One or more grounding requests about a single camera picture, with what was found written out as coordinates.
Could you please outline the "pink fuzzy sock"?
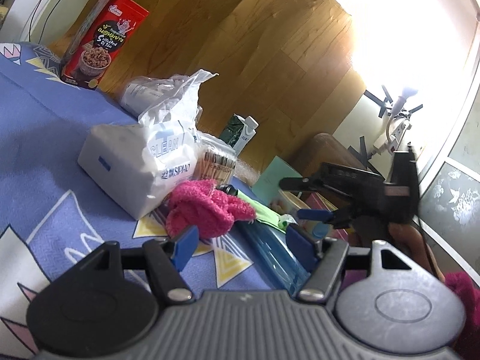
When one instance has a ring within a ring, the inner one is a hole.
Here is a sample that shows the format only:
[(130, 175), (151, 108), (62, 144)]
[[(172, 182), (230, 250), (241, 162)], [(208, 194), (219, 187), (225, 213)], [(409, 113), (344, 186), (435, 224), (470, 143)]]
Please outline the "pink fuzzy sock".
[(174, 237), (196, 226), (201, 239), (223, 236), (237, 221), (256, 219), (255, 209), (239, 197), (216, 188), (215, 180), (188, 180), (175, 187), (168, 199), (166, 231)]

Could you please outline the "green cloth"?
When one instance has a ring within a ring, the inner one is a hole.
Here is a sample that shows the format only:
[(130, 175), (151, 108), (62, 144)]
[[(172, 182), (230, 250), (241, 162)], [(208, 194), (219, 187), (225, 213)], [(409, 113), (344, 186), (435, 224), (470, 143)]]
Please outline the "green cloth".
[(248, 203), (256, 212), (256, 221), (268, 225), (271, 228), (285, 233), (290, 224), (297, 224), (295, 218), (290, 214), (278, 214), (276, 211), (268, 208), (266, 205), (248, 197), (241, 190), (237, 192), (237, 197)]

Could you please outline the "pink macaron biscuit tin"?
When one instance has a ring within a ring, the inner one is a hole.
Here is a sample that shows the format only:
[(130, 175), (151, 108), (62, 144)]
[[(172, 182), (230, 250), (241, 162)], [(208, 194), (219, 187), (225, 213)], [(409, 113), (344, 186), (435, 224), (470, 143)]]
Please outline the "pink macaron biscuit tin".
[(332, 218), (332, 212), (337, 210), (335, 205), (318, 193), (310, 193), (306, 199), (306, 204), (307, 208), (299, 209), (297, 216), (303, 222), (304, 229), (314, 238), (331, 237), (344, 241), (348, 240), (346, 229), (336, 229), (330, 223), (326, 223), (326, 220)]

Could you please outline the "mint green mug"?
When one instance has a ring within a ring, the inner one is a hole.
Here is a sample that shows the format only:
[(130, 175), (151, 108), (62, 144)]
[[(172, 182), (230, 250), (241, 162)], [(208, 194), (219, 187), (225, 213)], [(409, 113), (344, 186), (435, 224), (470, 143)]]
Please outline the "mint green mug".
[(251, 187), (253, 194), (265, 205), (278, 195), (278, 184), (285, 177), (300, 177), (300, 174), (287, 162), (275, 156)]

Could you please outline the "patterned paper cup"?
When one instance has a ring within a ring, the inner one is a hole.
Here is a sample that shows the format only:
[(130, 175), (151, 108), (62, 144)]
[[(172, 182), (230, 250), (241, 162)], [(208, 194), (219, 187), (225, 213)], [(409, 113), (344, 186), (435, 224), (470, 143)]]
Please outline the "patterned paper cup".
[(295, 194), (281, 189), (279, 189), (277, 194), (272, 198), (269, 207), (279, 215), (291, 216), (296, 223), (300, 221), (297, 215), (298, 210), (309, 209), (309, 206), (295, 196)]

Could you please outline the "brown chair backrest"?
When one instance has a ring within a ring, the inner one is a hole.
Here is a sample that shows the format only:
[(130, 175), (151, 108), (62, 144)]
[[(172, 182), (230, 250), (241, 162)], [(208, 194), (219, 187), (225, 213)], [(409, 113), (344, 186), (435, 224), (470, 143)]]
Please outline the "brown chair backrest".
[(329, 133), (318, 133), (287, 157), (287, 162), (302, 176), (316, 173), (321, 164), (337, 164), (367, 170), (367, 167)]

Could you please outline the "blue plastic pencil case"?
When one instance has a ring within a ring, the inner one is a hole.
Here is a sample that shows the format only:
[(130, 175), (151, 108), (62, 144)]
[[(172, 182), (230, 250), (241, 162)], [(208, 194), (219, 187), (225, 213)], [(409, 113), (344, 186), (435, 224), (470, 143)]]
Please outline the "blue plastic pencil case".
[(247, 242), (255, 260), (268, 280), (277, 289), (285, 289), (294, 296), (309, 278), (287, 247), (283, 232), (267, 224), (236, 222), (235, 228)]

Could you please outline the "small black object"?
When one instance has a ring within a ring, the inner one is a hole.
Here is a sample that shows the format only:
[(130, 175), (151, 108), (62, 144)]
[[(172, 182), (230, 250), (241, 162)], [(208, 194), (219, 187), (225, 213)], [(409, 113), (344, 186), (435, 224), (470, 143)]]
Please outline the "small black object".
[(238, 196), (239, 190), (236, 189), (233, 185), (231, 184), (220, 184), (216, 186), (216, 189), (219, 191), (222, 191), (223, 193), (230, 195), (230, 196)]

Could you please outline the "white power strip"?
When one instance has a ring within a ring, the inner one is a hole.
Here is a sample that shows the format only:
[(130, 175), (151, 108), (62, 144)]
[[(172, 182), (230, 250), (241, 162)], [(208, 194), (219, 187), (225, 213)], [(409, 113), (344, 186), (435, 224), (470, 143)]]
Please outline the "white power strip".
[(410, 129), (410, 123), (406, 119), (400, 120), (393, 130), (389, 130), (390, 139), (386, 138), (383, 134), (374, 142), (372, 154), (380, 155), (387, 152), (389, 155), (393, 155), (398, 150), (405, 133)]

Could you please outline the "green white drink carton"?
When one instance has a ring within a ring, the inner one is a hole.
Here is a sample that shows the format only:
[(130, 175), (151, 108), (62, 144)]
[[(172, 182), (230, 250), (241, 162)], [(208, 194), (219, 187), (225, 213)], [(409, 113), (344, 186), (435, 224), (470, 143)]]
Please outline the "green white drink carton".
[(239, 156), (247, 143), (256, 135), (258, 122), (251, 116), (243, 118), (233, 114), (220, 134), (220, 139), (233, 148)]

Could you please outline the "cotton swab box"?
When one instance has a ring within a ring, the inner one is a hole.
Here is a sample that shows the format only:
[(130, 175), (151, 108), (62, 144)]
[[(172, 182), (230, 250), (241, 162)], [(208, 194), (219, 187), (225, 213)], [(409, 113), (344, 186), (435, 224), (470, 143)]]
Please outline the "cotton swab box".
[(197, 163), (193, 178), (215, 180), (218, 185), (229, 184), (237, 164), (233, 148), (219, 138), (200, 131), (195, 144)]

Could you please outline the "white tissue pack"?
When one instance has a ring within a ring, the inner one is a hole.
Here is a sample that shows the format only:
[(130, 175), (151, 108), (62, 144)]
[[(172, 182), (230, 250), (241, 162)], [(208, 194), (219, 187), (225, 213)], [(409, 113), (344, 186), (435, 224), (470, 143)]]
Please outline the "white tissue pack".
[(155, 208), (197, 164), (199, 88), (214, 73), (199, 69), (140, 114), (135, 124), (91, 128), (78, 164), (134, 219)]

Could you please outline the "clear crumpled plastic bag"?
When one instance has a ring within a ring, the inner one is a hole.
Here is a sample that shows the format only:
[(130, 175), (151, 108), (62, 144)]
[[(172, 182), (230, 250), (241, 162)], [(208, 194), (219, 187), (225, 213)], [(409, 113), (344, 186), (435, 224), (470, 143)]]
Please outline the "clear crumpled plastic bag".
[(165, 94), (180, 87), (188, 76), (174, 75), (167, 79), (139, 76), (128, 82), (120, 95), (120, 106), (137, 118), (160, 102)]

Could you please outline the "red cereal box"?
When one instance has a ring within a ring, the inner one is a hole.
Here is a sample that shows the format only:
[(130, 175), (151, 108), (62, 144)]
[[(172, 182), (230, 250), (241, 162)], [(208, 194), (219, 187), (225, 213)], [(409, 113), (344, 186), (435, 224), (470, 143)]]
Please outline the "red cereal box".
[(128, 38), (149, 15), (134, 0), (98, 0), (64, 53), (60, 79), (96, 89)]

